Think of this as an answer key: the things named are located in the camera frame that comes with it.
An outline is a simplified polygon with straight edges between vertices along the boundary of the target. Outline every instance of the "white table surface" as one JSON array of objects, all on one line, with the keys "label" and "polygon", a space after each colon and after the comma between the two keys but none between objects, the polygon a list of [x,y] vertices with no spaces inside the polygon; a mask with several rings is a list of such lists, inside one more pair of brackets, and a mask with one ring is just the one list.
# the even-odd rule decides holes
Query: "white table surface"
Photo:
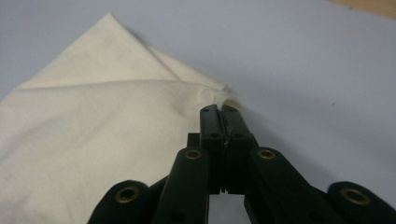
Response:
[{"label": "white table surface", "polygon": [[[1,0],[0,99],[109,11],[229,85],[313,186],[348,180],[396,207],[396,21],[322,0]],[[211,197],[209,223],[249,223],[242,203]]]}]

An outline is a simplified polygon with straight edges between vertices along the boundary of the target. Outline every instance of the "white cloth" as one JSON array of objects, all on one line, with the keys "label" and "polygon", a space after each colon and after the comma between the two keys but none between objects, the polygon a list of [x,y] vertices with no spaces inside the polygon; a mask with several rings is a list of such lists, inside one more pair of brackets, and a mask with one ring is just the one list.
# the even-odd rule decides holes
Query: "white cloth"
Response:
[{"label": "white cloth", "polygon": [[114,184],[168,175],[228,95],[105,16],[1,102],[0,223],[86,223]]}]

